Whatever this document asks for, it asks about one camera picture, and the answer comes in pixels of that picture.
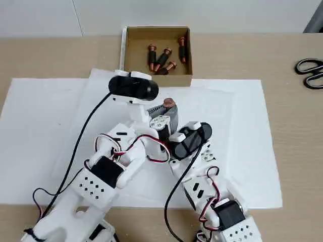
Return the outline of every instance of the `mounting hole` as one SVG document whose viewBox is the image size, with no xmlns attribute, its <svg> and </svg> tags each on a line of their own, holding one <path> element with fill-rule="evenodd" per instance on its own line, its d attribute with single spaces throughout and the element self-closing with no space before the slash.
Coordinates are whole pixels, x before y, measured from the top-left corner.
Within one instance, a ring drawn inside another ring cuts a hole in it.
<svg viewBox="0 0 323 242">
<path fill-rule="evenodd" d="M 204 190 L 200 190 L 197 194 L 197 198 L 201 198 L 203 196 Z"/>
<path fill-rule="evenodd" d="M 200 183 L 195 183 L 195 184 L 194 184 L 193 191 L 196 191 L 196 190 L 197 190 L 198 185 L 200 185 Z"/>
</svg>

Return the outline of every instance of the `wire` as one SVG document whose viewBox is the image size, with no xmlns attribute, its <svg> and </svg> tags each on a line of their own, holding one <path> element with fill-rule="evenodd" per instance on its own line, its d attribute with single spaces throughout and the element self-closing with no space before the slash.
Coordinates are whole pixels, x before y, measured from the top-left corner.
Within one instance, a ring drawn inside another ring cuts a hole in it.
<svg viewBox="0 0 323 242">
<path fill-rule="evenodd" d="M 173 187 L 171 193 L 169 194 L 166 203 L 165 203 L 165 207 L 164 207 L 164 219 L 165 219 L 165 223 L 166 226 L 169 230 L 169 232 L 172 234 L 172 236 L 174 236 L 175 239 L 177 239 L 179 242 L 184 242 L 182 239 L 180 239 L 175 232 L 172 230 L 170 223 L 168 222 L 168 217 L 167 217 L 167 209 L 168 209 L 168 204 L 174 194 L 174 192 L 176 191 L 177 187 L 179 186 L 179 184 L 182 182 L 183 178 L 186 176 L 186 174 L 188 173 L 188 171 L 190 170 L 190 168 L 192 167 L 192 165 L 194 164 L 194 162 L 196 161 L 198 155 L 200 154 L 201 150 L 202 150 L 203 145 L 200 145 L 198 150 L 196 151 L 196 154 L 194 155 L 194 157 L 192 158 L 192 161 L 189 163 L 189 165 L 187 166 L 186 170 L 183 172 L 182 176 L 178 179 L 177 183 L 175 184 L 175 186 Z"/>
<path fill-rule="evenodd" d="M 71 183 L 75 180 L 75 178 L 76 178 L 76 176 L 82 171 L 82 169 L 80 169 L 76 174 L 75 174 L 75 176 L 73 177 L 73 179 L 66 185 L 66 187 L 63 189 L 63 190 L 61 190 L 60 192 L 58 192 L 58 193 L 56 193 L 56 194 L 52 194 L 52 193 L 50 193 L 50 192 L 48 192 L 46 189 L 44 189 L 44 188 L 36 188 L 35 190 L 34 190 L 34 192 L 32 193 L 32 200 L 34 200 L 34 203 L 36 204 L 36 206 L 37 206 L 37 208 L 38 208 L 38 210 L 39 210 L 39 216 L 38 216 L 38 219 L 37 219 L 37 222 L 41 219 L 41 218 L 43 218 L 43 211 L 42 211 L 42 208 L 41 208 L 41 206 L 39 205 L 39 203 L 37 203 L 37 201 L 36 201 L 36 198 L 35 198 L 35 195 L 36 195 L 36 192 L 37 191 L 39 191 L 39 190 L 41 190 L 41 191 L 44 191 L 45 193 L 47 193 L 48 195 L 50 195 L 50 196 L 58 196 L 59 194 L 61 194 L 61 193 L 63 193 L 70 185 L 71 185 Z"/>
<path fill-rule="evenodd" d="M 207 242 L 206 240 L 201 240 L 199 237 L 202 236 L 203 238 L 205 238 L 205 235 L 203 232 L 199 232 L 196 234 L 196 239 L 199 241 L 199 242 Z"/>
<path fill-rule="evenodd" d="M 106 138 L 106 139 L 109 139 L 111 142 L 113 142 L 114 143 L 114 145 L 116 145 L 117 146 L 117 148 L 118 148 L 118 151 L 121 151 L 121 145 L 120 145 L 120 143 L 118 142 L 118 141 L 116 141 L 112 136 L 110 136 L 110 135 L 107 135 L 107 134 L 99 134 L 97 137 L 96 137 L 96 139 L 95 139 L 95 142 L 94 142 L 94 149 L 95 149 L 95 151 L 97 152 L 97 143 L 98 143 L 98 140 L 99 140 L 99 138 Z M 109 157 L 109 159 L 111 159 L 111 160 L 113 160 L 113 158 L 114 158 L 114 156 L 115 156 L 115 154 L 114 154 L 114 150 L 112 149 L 112 151 L 113 151 L 113 154 Z"/>
<path fill-rule="evenodd" d="M 206 225 L 205 225 L 205 224 L 206 224 L 206 222 L 207 222 L 207 218 L 205 217 L 206 210 L 207 210 L 207 208 L 208 208 L 211 204 L 213 204 L 213 203 L 214 203 L 214 204 L 217 204 L 217 203 L 221 200 L 221 193 L 220 193 L 220 190 L 219 190 L 218 186 L 215 184 L 215 182 L 214 182 L 214 180 L 212 179 L 212 177 L 209 175 L 209 171 L 210 171 L 211 169 L 213 169 L 213 168 L 216 168 L 216 169 L 217 169 L 217 171 L 216 171 L 215 175 L 218 175 L 218 173 L 220 172 L 220 168 L 219 168 L 219 167 L 217 167 L 217 166 L 211 166 L 211 167 L 209 167 L 209 168 L 208 168 L 208 170 L 207 170 L 207 172 L 206 172 L 206 176 L 207 176 L 207 178 L 211 179 L 211 181 L 212 181 L 212 185 L 213 185 L 213 187 L 215 188 L 215 190 L 216 190 L 217 194 L 216 194 L 216 196 L 211 197 L 211 198 L 209 199 L 209 201 L 208 201 L 208 202 L 206 203 L 206 205 L 204 206 L 204 208 L 203 208 L 203 210 L 202 210 L 202 212 L 201 212 L 201 214 L 200 214 L 200 216 L 199 216 L 199 218 L 198 218 L 198 220 L 199 220 L 200 222 L 202 222 L 202 223 L 203 223 L 203 227 L 204 227 L 205 229 L 209 230 L 209 231 L 217 231 L 219 228 L 218 228 L 218 227 L 208 227 L 208 226 L 206 226 Z"/>
<path fill-rule="evenodd" d="M 74 150 L 73 150 L 73 153 L 72 153 L 72 157 L 71 157 L 71 160 L 70 160 L 70 163 L 67 167 L 67 170 L 65 172 L 65 175 L 63 177 L 63 180 L 59 186 L 59 188 L 57 189 L 57 192 L 56 192 L 56 195 L 54 195 L 53 199 L 51 200 L 51 202 L 49 203 L 49 205 L 47 206 L 47 208 L 45 209 L 45 211 L 43 212 L 41 218 L 43 218 L 44 216 L 46 216 L 46 214 L 49 212 L 49 210 L 51 209 L 51 207 L 53 206 L 54 202 L 56 201 L 57 199 L 57 196 L 60 194 L 63 186 L 64 186 L 64 183 L 66 182 L 67 180 L 67 177 L 70 173 L 70 170 L 71 170 L 71 167 L 72 167 L 72 164 L 73 164 L 73 161 L 74 161 L 74 158 L 75 158 L 75 154 L 76 154 L 76 151 L 77 151 L 77 147 L 81 141 L 81 138 L 82 138 L 82 135 L 85 131 L 85 128 L 87 126 L 87 124 L 89 123 L 90 119 L 92 118 L 92 116 L 94 115 L 94 113 L 96 112 L 96 110 L 111 96 L 112 93 L 108 93 L 98 104 L 97 106 L 95 106 L 95 108 L 92 110 L 92 112 L 89 114 L 89 116 L 87 117 L 83 127 L 82 127 L 82 130 L 79 134 L 79 137 L 77 138 L 77 141 L 75 143 L 75 146 L 74 146 Z"/>
<path fill-rule="evenodd" d="M 160 141 L 159 139 L 157 139 L 157 138 L 155 138 L 154 136 L 151 136 L 151 135 L 139 135 L 125 151 L 115 151 L 114 154 L 119 155 L 119 156 L 126 154 L 134 146 L 134 144 L 137 141 L 139 141 L 140 139 L 142 139 L 142 138 L 150 138 L 151 140 L 153 140 L 153 141 L 157 142 L 158 144 L 160 144 L 166 150 L 166 153 L 167 153 L 167 159 L 166 160 L 156 160 L 156 159 L 151 159 L 150 157 L 148 157 L 148 159 L 150 161 L 155 162 L 155 163 L 167 163 L 167 162 L 169 162 L 169 160 L 171 159 L 171 154 L 170 154 L 167 146 L 162 141 Z"/>
</svg>

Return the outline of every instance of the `scissors handle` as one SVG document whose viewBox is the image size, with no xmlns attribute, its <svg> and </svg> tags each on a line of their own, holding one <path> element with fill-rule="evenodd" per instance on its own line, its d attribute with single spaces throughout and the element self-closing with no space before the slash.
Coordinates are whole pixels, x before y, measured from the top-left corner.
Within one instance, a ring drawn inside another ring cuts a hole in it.
<svg viewBox="0 0 323 242">
<path fill-rule="evenodd" d="M 323 72 L 318 72 L 316 75 L 310 76 L 308 78 L 305 78 L 304 80 L 304 86 L 309 88 L 309 89 L 323 89 L 323 85 L 313 85 L 311 84 L 311 81 L 323 77 Z"/>
<path fill-rule="evenodd" d="M 300 66 L 304 63 L 314 63 L 316 64 L 316 67 L 302 70 Z M 308 73 L 313 73 L 315 75 L 315 73 L 319 72 L 320 70 L 323 70 L 323 61 L 319 59 L 314 59 L 314 58 L 302 59 L 295 66 L 295 72 L 299 75 L 308 74 Z"/>
</svg>

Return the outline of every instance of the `black cylinder with copper ends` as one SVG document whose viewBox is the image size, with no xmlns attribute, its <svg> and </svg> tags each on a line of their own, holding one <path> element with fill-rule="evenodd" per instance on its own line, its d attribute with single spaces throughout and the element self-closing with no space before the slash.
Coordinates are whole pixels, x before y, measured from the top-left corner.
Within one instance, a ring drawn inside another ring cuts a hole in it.
<svg viewBox="0 0 323 242">
<path fill-rule="evenodd" d="M 186 48 L 185 48 L 185 37 L 178 38 L 179 47 L 179 54 L 180 60 L 182 63 L 186 63 Z"/>
<path fill-rule="evenodd" d="M 163 67 L 163 65 L 165 65 L 166 61 L 168 60 L 171 54 L 172 54 L 172 49 L 170 48 L 164 49 L 164 52 L 160 55 L 160 57 L 156 61 L 156 65 L 154 66 L 153 70 L 157 72 L 160 67 Z"/>
<path fill-rule="evenodd" d="M 157 47 L 153 44 L 150 44 L 148 46 L 148 65 L 149 65 L 149 70 L 151 72 L 153 72 L 153 65 L 155 64 L 156 62 L 156 50 L 157 50 Z"/>
<path fill-rule="evenodd" d="M 175 69 L 177 66 L 176 62 L 169 62 L 167 67 L 160 68 L 156 75 L 168 75 L 171 69 Z"/>
</svg>

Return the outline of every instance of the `white wall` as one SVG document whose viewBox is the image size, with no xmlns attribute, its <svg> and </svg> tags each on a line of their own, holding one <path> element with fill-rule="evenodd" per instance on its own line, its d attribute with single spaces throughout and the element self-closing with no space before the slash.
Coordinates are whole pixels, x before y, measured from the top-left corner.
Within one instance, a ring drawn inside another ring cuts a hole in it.
<svg viewBox="0 0 323 242">
<path fill-rule="evenodd" d="M 321 0 L 0 0 L 0 37 L 119 34 L 126 25 L 192 32 L 303 32 Z"/>
</svg>

